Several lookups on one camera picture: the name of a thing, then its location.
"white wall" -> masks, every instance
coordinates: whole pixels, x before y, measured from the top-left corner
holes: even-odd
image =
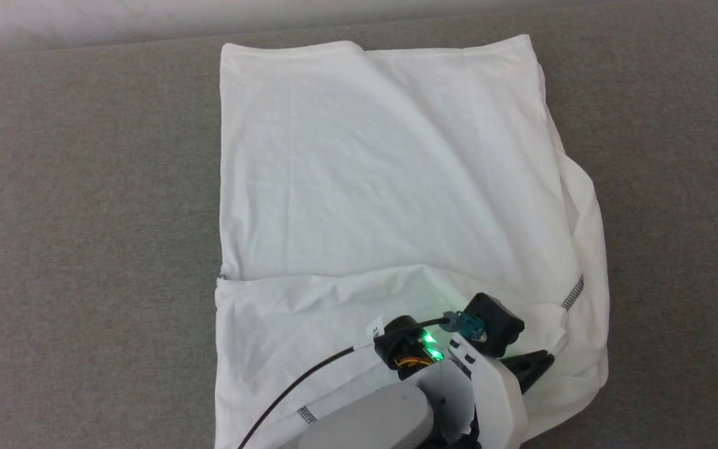
[[[602,0],[0,0],[0,54]]]

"black plastic part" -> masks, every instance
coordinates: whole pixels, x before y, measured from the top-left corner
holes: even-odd
[[[398,316],[396,319],[393,319],[390,323],[384,326],[384,333],[387,335],[396,329],[402,329],[402,327],[413,324],[417,324],[417,321],[414,318],[411,318],[411,316]],[[404,380],[408,376],[418,372],[422,369],[421,367],[425,367],[425,365],[413,367],[412,369],[399,369],[395,364],[396,359],[406,356],[422,357],[425,359],[431,358],[431,355],[428,354],[427,350],[425,350],[425,346],[423,346],[421,341],[419,341],[423,332],[424,331],[422,329],[415,329],[403,335],[394,336],[394,338],[391,339],[384,339],[381,343],[376,343],[376,354],[384,360],[384,363],[389,369],[398,370],[398,377],[405,375],[405,377],[402,377],[401,380]]]
[[[525,329],[525,323],[521,319],[486,293],[476,293],[470,304],[464,308],[464,313],[470,313],[484,321],[487,339],[485,341],[471,339],[470,344],[478,352],[489,357],[504,356],[506,347],[517,341],[519,333]]]
[[[481,429],[478,426],[478,411],[473,414],[470,422],[470,433],[461,435],[458,440],[446,446],[446,449],[481,449],[478,437],[481,435]]]
[[[547,369],[553,366],[555,357],[546,350],[535,350],[535,352],[501,359],[500,362],[515,375],[519,382],[519,390],[525,394]]]

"black cable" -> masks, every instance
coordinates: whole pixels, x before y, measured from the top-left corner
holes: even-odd
[[[254,426],[251,427],[251,430],[248,431],[246,437],[242,439],[242,443],[240,443],[240,445],[237,446],[237,449],[243,449],[243,447],[246,446],[246,443],[248,443],[248,440],[251,439],[254,432],[256,432],[257,429],[259,428],[259,424],[262,424],[262,421],[264,421],[265,418],[267,418],[267,416],[270,415],[271,412],[273,412],[273,409],[276,408],[277,405],[279,405],[279,403],[283,400],[283,398],[285,398],[285,396],[290,394],[290,392],[293,389],[295,389],[297,386],[299,386],[299,384],[301,384],[307,377],[311,376],[314,372],[316,372],[316,370],[319,370],[322,367],[325,367],[325,365],[330,364],[334,360],[341,358],[343,355],[348,355],[351,352],[353,352],[353,346],[348,347],[347,349],[340,350],[340,352],[337,352],[337,354],[330,356],[329,358],[323,360],[321,363],[308,369],[308,371],[303,373],[301,375],[301,377],[297,378],[293,383],[291,383],[290,387],[287,387],[287,390],[283,390],[282,394],[279,395],[279,397],[277,397],[276,400],[273,401],[273,403],[271,403],[270,407],[268,407],[264,413],[262,413],[262,416],[260,416],[259,419],[257,420],[257,422],[254,424]]]
[[[373,342],[378,343],[379,341],[383,341],[384,339],[393,338],[394,336],[399,336],[401,334],[405,334],[405,333],[411,332],[416,329],[422,329],[423,327],[426,327],[426,326],[433,326],[434,324],[447,324],[447,323],[450,323],[450,319],[448,319],[448,318],[428,319],[428,321],[423,321],[422,323],[417,323],[417,324],[411,324],[410,326],[405,326],[405,327],[401,327],[400,329],[395,329],[388,334],[384,334],[382,336],[377,336],[376,338],[373,339]],[[237,446],[237,449],[243,449],[243,447],[245,447],[246,444],[248,444],[248,440],[250,440],[251,437],[254,436],[254,432],[257,431],[257,429],[259,428],[259,425],[262,424],[262,421],[264,421],[265,418],[267,418],[267,416],[270,415],[271,412],[273,412],[273,409],[276,408],[277,405],[279,405],[279,403],[283,400],[283,398],[287,397],[287,395],[290,394],[290,392],[293,389],[295,389],[297,386],[299,386],[299,384],[301,384],[307,377],[313,375],[314,372],[321,369],[322,367],[325,367],[325,365],[330,364],[334,360],[342,358],[343,355],[348,355],[353,351],[354,351],[353,346],[348,347],[347,349],[340,350],[340,352],[337,352],[337,354],[334,354],[334,355],[330,356],[329,358],[323,360],[321,363],[311,367],[310,369],[307,370],[307,372],[303,373],[299,378],[297,378],[295,381],[293,381],[293,383],[290,384],[290,387],[287,387],[287,389],[283,390],[282,394],[279,395],[279,397],[277,397],[276,400],[270,404],[270,407],[265,409],[265,412],[263,412],[262,415],[259,416],[259,419],[257,420],[257,422],[254,423],[254,426],[251,427],[250,431],[248,431],[248,433],[246,434],[246,437],[242,439],[242,443],[240,443],[240,445]]]

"gray stitching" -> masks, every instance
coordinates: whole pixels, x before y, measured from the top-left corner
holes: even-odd
[[[570,307],[572,307],[572,304],[575,304],[575,301],[581,296],[581,293],[583,293],[583,275],[581,275],[581,279],[578,279],[578,284],[575,284],[575,287],[569,295],[567,295],[567,298],[564,299],[564,302],[561,303],[561,306],[564,307],[565,310],[570,310]]]
[[[307,424],[311,424],[317,421],[317,418],[312,415],[312,412],[310,412],[307,407],[301,407],[299,409],[299,415],[304,418],[304,421],[307,421]]]

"gray fabric surface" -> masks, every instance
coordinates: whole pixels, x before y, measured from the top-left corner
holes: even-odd
[[[219,48],[531,35],[596,181],[610,369],[550,447],[718,447],[718,2],[0,58],[0,448],[210,447]]]

